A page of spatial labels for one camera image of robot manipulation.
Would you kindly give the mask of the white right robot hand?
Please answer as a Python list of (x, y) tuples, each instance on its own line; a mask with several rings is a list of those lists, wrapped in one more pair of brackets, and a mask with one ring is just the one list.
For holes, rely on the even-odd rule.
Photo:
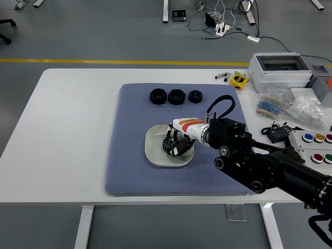
[(189, 151), (195, 140), (201, 144), (208, 144), (209, 124), (198, 118), (174, 119), (167, 129), (162, 142), (163, 150), (170, 156), (181, 156)]

